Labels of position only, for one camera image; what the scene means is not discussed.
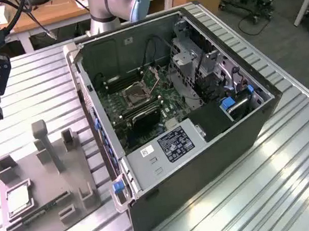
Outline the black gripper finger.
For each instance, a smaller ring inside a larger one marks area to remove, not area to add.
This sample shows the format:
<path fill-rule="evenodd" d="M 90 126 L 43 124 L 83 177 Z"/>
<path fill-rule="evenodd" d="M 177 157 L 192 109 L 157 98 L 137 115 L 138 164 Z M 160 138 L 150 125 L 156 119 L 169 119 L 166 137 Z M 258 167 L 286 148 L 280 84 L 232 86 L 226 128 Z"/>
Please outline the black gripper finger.
<path fill-rule="evenodd" d="M 8 77 L 11 71 L 10 59 L 5 55 L 0 55 L 0 97 L 5 93 Z M 0 108 L 0 120 L 3 119 L 3 112 Z"/>

